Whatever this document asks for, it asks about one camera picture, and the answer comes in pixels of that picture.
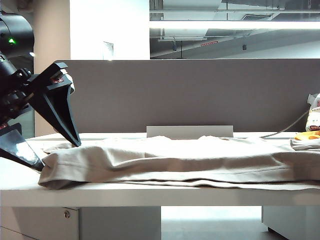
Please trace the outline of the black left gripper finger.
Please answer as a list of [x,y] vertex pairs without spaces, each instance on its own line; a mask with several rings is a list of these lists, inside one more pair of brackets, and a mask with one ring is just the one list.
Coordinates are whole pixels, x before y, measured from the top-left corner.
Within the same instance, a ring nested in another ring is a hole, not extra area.
[[71,105],[71,84],[57,83],[43,87],[29,99],[30,105],[58,133],[76,147],[81,145]]
[[41,172],[44,164],[22,136],[20,123],[0,125],[0,156]]

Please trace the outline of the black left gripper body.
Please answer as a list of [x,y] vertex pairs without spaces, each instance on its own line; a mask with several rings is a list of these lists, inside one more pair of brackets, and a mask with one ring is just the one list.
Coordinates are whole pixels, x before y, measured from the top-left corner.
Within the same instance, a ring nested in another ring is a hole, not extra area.
[[68,84],[68,66],[64,62],[52,63],[40,74],[31,74],[26,68],[15,69],[10,62],[1,63],[0,67],[1,125],[29,111],[30,98],[42,88]]

